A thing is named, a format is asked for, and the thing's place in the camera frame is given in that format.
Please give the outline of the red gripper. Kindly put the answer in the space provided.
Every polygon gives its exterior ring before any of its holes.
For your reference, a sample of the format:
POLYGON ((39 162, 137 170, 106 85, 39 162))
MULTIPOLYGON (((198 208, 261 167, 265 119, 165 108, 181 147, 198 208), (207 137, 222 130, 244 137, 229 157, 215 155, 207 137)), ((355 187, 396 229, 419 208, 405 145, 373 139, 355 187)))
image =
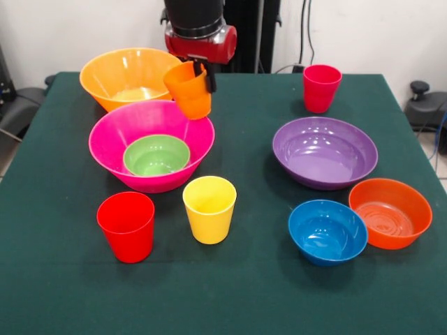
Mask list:
POLYGON ((194 61, 193 73, 198 77, 207 72, 207 90, 213 94, 217 90, 213 64, 227 64, 233 58, 237 45, 237 30, 234 26, 225 24, 213 35, 190 39, 176 35, 171 23, 168 23, 165 29, 165 43, 169 53, 177 57, 209 62, 194 61))

